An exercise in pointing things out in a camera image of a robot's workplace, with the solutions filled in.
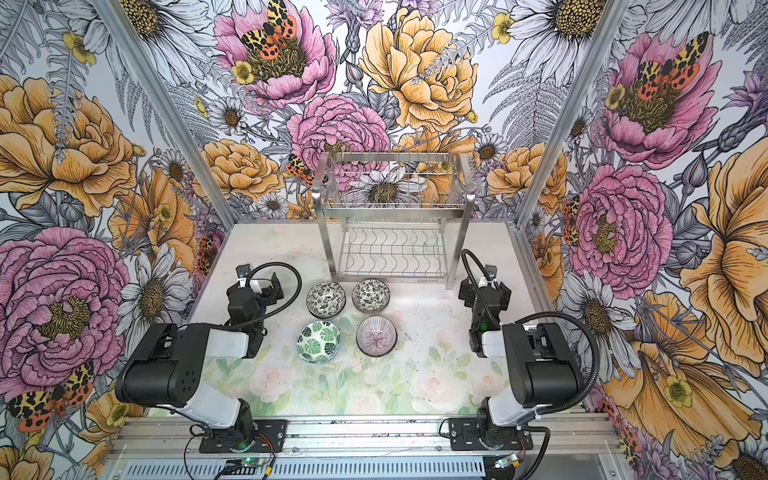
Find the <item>green leaf pattern bowl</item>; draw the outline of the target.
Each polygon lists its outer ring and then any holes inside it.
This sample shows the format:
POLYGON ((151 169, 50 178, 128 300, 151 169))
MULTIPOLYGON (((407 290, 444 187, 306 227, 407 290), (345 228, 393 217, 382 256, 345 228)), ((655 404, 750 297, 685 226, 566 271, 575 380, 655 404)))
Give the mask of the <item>green leaf pattern bowl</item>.
POLYGON ((307 324, 296 341, 298 357, 313 365, 330 362, 341 350, 340 329, 327 320, 316 320, 307 324))

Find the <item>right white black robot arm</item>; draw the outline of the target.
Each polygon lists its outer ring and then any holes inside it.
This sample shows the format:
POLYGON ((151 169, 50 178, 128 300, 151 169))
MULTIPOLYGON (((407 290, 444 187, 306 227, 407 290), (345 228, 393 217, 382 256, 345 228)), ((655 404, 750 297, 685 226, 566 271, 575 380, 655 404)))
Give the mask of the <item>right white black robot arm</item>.
POLYGON ((475 286, 467 278, 460 284, 458 299, 472 314, 470 349, 480 358, 503 360, 509 385, 483 398, 474 420, 449 420, 455 451, 528 449, 530 421, 570 409, 594 385, 596 368, 582 373, 561 327, 541 321, 545 312, 500 322, 510 298, 502 283, 475 286))

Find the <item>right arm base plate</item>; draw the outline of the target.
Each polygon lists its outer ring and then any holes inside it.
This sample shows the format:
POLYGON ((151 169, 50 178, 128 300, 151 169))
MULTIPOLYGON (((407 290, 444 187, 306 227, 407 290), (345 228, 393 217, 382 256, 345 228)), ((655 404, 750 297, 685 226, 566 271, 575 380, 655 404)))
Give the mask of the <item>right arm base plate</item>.
POLYGON ((516 427, 497 427, 477 418, 448 418, 448 438, 453 451, 532 450, 532 437, 516 427))

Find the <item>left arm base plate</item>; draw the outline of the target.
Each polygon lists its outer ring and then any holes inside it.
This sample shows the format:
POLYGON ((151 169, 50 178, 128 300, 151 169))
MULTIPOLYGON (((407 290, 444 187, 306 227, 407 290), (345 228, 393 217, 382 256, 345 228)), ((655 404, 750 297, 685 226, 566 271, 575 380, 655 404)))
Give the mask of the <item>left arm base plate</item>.
POLYGON ((283 419, 257 419, 250 440, 235 427, 215 429, 201 440, 198 450, 202 454, 280 453, 287 426, 283 419))

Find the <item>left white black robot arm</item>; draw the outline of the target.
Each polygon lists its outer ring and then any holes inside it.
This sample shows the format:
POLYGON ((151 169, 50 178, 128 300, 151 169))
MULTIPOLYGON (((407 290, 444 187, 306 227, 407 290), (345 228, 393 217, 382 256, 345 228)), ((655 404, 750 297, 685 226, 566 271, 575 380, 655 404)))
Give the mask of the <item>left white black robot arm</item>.
POLYGON ((267 330, 269 306, 284 298, 276 274, 240 279, 227 290, 230 324, 191 323, 150 327, 118 375, 115 395, 123 403, 167 409, 202 425, 216 444, 243 450, 257 438, 248 404, 202 379, 206 360, 257 356, 267 330))

